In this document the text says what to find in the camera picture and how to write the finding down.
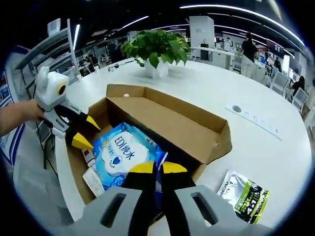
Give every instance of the person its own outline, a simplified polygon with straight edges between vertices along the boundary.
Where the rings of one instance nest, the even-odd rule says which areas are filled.
[[[269,58],[269,52],[265,51],[265,60],[268,61],[268,58]]]
[[[231,47],[232,47],[231,40],[230,38],[227,38],[226,41],[224,42],[224,49],[230,51]]]
[[[294,89],[293,95],[291,97],[293,97],[296,92],[298,91],[299,88],[305,90],[305,78],[304,76],[301,76],[299,81],[295,82],[292,86],[288,87],[289,89]]]
[[[26,121],[37,121],[42,117],[44,117],[44,111],[34,99],[4,107],[0,109],[0,137]]]
[[[93,56],[93,54],[89,54],[89,58],[90,58],[93,66],[97,65],[97,63],[98,63],[97,59],[96,59],[96,57]]]
[[[125,57],[121,51],[121,46],[118,46],[113,52],[112,52],[112,63],[117,63],[121,60],[124,60]]]
[[[277,68],[280,72],[282,72],[281,63],[279,61],[279,57],[276,57],[274,67]]]
[[[93,73],[95,70],[94,70],[94,66],[93,66],[92,59],[91,59],[89,56],[86,56],[86,57],[84,58],[84,61],[85,61],[86,63],[89,63],[89,65],[88,65],[89,71],[90,71],[91,73]]]
[[[313,82],[313,86],[310,87],[310,89],[308,90],[308,98],[306,99],[306,102],[303,106],[302,109],[302,113],[301,113],[301,117],[303,119],[303,121],[306,120],[308,114],[310,113],[310,111],[313,109],[314,105],[315,105],[315,87],[314,87],[314,82]]]
[[[252,43],[252,34],[250,32],[246,33],[246,40],[242,43],[241,52],[243,53],[241,74],[252,78],[252,70],[255,63],[254,58],[258,57],[258,50]]]

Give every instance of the table surface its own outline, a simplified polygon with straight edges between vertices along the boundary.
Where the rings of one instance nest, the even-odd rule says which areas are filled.
[[[114,72],[104,67],[82,78],[68,88],[67,96],[87,112],[105,96],[109,83],[151,87],[228,120],[232,151],[209,164],[196,184],[217,192],[231,169],[270,190],[260,224],[276,226],[298,199],[312,166],[310,142],[297,109],[274,91],[237,73],[198,62],[171,65],[168,77],[159,80],[147,78],[145,70],[131,62]],[[265,118],[279,129],[283,141],[225,108],[233,104]],[[65,141],[57,137],[55,155],[62,193],[76,221],[84,203],[71,173]],[[169,235],[165,217],[150,227],[149,235]]]
[[[216,48],[204,48],[204,47],[191,47],[193,50],[204,50],[204,51],[209,51],[209,52],[216,52],[216,53],[223,53],[227,54],[228,56],[234,56],[234,53],[216,49]]]

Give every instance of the wall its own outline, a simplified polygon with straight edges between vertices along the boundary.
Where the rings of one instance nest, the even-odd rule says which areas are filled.
[[[133,42],[134,41],[134,37],[137,35],[137,31],[130,31],[127,33],[127,39],[129,42]]]
[[[301,53],[295,52],[295,59],[302,66],[302,68],[301,68],[301,76],[303,75],[304,77],[306,77],[306,68],[307,68],[307,60],[306,60],[306,58]]]
[[[233,35],[229,35],[229,34],[223,34],[223,39],[224,41],[227,40],[227,38],[230,38],[231,41],[233,41],[233,44],[235,45],[235,43],[240,43],[242,44],[243,41],[245,40],[245,38],[241,38],[241,37],[236,37],[236,36],[233,36]]]
[[[98,58],[101,55],[106,54],[106,48],[105,47],[101,47],[98,48],[97,46],[94,48],[95,51],[95,57]]]
[[[313,87],[313,80],[315,79],[315,66],[307,65],[305,76],[305,89],[308,90]]]
[[[122,46],[124,44],[124,42],[120,42],[120,43],[118,42],[118,40],[121,40],[122,38],[124,38],[124,37],[114,38],[114,44],[116,46]]]
[[[190,43],[192,47],[198,47],[202,43],[209,44],[209,48],[215,46],[214,21],[208,16],[190,16]]]

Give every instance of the human hand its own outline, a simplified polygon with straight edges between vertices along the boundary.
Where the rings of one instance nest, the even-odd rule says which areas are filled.
[[[20,105],[25,120],[37,121],[44,118],[44,111],[38,106],[35,99],[21,102]]]

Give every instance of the potted plant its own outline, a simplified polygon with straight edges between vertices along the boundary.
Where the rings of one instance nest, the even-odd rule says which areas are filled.
[[[122,46],[122,52],[128,58],[133,57],[141,67],[145,67],[147,76],[154,78],[168,73],[168,63],[183,61],[185,65],[190,47],[179,33],[161,29],[143,30],[132,43],[126,42]]]

